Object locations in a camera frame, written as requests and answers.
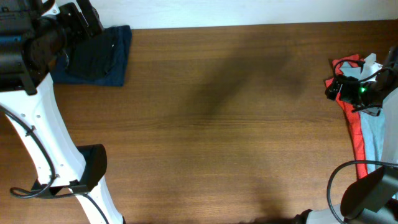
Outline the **folded navy blue garment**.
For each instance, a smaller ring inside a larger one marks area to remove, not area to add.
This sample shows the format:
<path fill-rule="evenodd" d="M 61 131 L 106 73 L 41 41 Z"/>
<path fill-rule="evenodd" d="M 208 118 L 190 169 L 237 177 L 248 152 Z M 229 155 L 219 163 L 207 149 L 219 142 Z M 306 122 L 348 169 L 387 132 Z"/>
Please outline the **folded navy blue garment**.
<path fill-rule="evenodd" d="M 66 52 L 57 59 L 55 68 L 50 72 L 53 82 L 57 84 L 71 85 L 123 86 L 129 59 L 132 30 L 129 25 L 114 26 L 107 29 L 109 29 L 111 32 L 114 32 L 118 38 L 118 42 L 116 44 L 116 52 L 114 54 L 116 64 L 105 78 L 95 81 L 88 81 L 72 77 L 67 73 L 70 52 L 71 49 L 75 47 L 74 46 L 67 49 Z"/>

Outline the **light blue garment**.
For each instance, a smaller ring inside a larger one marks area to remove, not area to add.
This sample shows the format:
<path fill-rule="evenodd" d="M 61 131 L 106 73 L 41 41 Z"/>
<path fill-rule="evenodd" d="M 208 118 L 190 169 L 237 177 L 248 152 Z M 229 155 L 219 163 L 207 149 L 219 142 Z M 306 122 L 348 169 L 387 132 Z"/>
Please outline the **light blue garment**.
<path fill-rule="evenodd" d="M 361 67 L 354 62 L 343 62 L 340 70 L 348 77 L 360 78 Z M 385 116 L 383 111 L 379 116 L 370 116 L 358 112 L 361 120 L 361 129 L 365 144 L 365 160 L 383 161 L 397 164 L 397 148 L 387 149 L 383 153 L 385 136 Z M 366 164 L 368 174 L 375 171 L 379 166 Z"/>

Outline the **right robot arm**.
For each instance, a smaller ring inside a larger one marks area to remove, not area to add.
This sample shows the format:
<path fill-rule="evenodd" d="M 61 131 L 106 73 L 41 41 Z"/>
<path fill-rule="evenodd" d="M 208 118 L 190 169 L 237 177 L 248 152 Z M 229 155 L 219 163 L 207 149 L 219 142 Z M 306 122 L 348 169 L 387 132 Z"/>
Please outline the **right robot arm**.
<path fill-rule="evenodd" d="M 300 223 L 397 223 L 397 47 L 392 47 L 383 66 L 371 75 L 357 79 L 334 74 L 325 91 L 330 100 L 340 99 L 353 106 L 352 113 L 385 114 L 386 126 L 382 160 L 349 161 L 331 174 L 326 188 L 328 210 L 305 211 Z M 351 184 L 336 212 L 331 202 L 331 186 L 343 168 L 372 164 L 377 169 Z"/>

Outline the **black t-shirt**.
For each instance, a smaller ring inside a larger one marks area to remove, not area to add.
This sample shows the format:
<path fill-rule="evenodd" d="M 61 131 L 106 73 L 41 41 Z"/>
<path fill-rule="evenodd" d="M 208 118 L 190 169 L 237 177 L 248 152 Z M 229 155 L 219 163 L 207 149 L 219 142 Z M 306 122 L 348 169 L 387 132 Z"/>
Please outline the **black t-shirt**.
<path fill-rule="evenodd" d="M 76 45 L 70 52 L 67 73 L 75 78 L 95 81 L 105 78 L 116 64 L 118 38 L 109 29 Z"/>

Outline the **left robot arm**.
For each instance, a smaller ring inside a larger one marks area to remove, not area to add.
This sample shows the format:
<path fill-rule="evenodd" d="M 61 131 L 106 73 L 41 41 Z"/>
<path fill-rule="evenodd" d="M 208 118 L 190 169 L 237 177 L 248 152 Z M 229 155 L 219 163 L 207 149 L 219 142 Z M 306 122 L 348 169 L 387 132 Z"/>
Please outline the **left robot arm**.
<path fill-rule="evenodd" d="M 14 126 L 37 171 L 29 190 L 12 196 L 60 198 L 68 189 L 91 223 L 124 223 L 106 185 L 102 144 L 76 146 L 59 112 L 51 64 L 67 48 L 104 31 L 89 1 L 1 2 L 1 111 Z"/>

